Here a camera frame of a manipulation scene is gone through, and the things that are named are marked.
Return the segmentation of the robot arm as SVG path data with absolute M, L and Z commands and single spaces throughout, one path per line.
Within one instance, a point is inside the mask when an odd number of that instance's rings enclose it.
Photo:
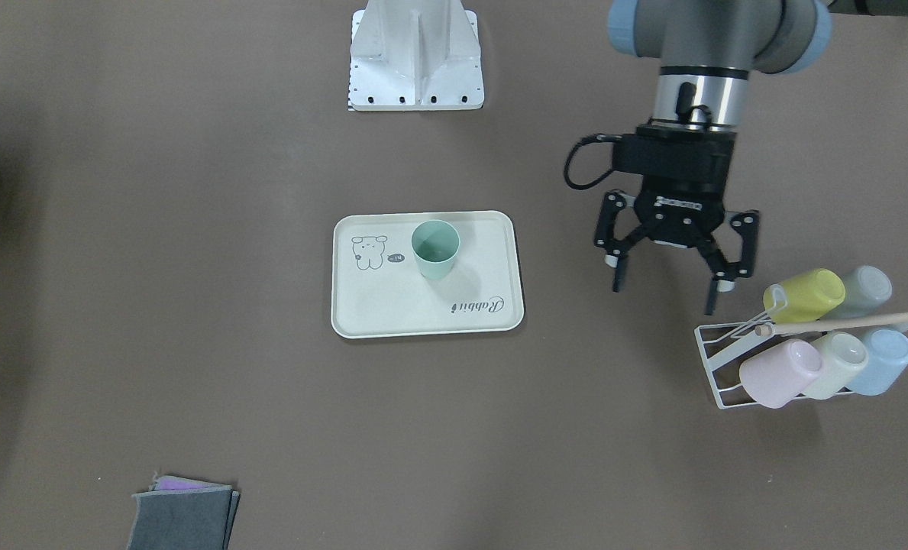
M 612 138 L 610 172 L 639 175 L 631 196 L 607 192 L 596 246 L 625 279 L 640 241 L 694 248 L 711 273 L 705 313 L 753 275 L 758 210 L 730 212 L 725 189 L 752 73 L 799 72 L 832 32 L 820 1 L 615 1 L 609 39 L 618 52 L 659 60 L 652 113 Z

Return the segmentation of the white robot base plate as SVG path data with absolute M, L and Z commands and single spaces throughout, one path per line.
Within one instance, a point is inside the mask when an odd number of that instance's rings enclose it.
M 478 17 L 460 1 L 370 1 L 351 17 L 347 105 L 356 112 L 485 104 Z

